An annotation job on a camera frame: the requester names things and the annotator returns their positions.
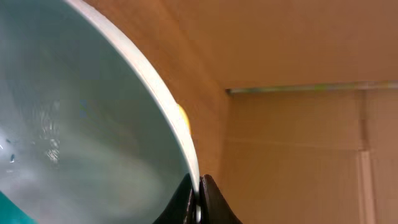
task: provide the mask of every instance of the black object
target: black object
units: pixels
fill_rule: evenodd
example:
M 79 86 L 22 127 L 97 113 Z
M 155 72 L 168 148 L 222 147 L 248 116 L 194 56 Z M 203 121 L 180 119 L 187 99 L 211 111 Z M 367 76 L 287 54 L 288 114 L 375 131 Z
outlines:
M 154 224 L 194 224 L 195 212 L 195 196 L 191 177 L 187 174 Z
M 210 175 L 201 177 L 199 194 L 202 224 L 242 224 Z
M 199 202 L 195 201 L 190 176 L 187 174 L 154 224 L 194 224 L 197 203 L 201 206 L 201 224 L 242 224 L 232 212 L 213 178 L 204 175 L 200 180 Z

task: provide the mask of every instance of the wooden surface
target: wooden surface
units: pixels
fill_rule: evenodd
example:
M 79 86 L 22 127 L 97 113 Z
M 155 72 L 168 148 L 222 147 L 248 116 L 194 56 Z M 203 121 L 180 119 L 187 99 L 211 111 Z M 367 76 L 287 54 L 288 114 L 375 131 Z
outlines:
M 376 203 L 374 198 L 374 175 L 371 151 L 364 150 L 358 158 L 359 215 L 361 224 L 376 224 Z
M 398 79 L 398 2 L 165 0 L 223 88 Z
M 232 96 L 220 189 L 243 223 L 366 223 L 359 96 Z
M 227 137 L 316 150 L 363 148 L 355 91 L 297 91 L 232 95 Z
M 119 27 L 158 71 L 188 114 L 201 174 L 217 180 L 229 98 L 174 15 L 163 1 L 87 3 Z
M 367 98 L 376 223 L 398 223 L 398 90 L 369 91 Z

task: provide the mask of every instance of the yellow object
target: yellow object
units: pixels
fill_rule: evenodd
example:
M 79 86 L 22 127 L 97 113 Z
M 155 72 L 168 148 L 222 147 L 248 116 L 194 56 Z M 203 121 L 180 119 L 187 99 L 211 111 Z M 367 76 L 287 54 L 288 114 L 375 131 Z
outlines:
M 188 119 L 188 116 L 187 116 L 185 110 L 180 105 L 178 105 L 178 108 L 180 109 L 180 114 L 182 115 L 182 118 L 184 119 L 185 124 L 187 124 L 187 126 L 188 126 L 189 133 L 191 133 L 191 126 L 189 125 L 189 119 Z

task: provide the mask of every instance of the beige wall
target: beige wall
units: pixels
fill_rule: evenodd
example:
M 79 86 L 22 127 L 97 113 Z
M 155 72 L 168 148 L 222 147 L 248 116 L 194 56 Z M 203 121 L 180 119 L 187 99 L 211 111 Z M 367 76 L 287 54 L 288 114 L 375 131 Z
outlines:
M 223 88 L 398 79 L 395 0 L 164 5 Z
M 377 224 L 398 223 L 398 90 L 367 94 Z
M 361 91 L 233 95 L 220 188 L 237 216 L 373 224 L 364 214 L 363 100 Z

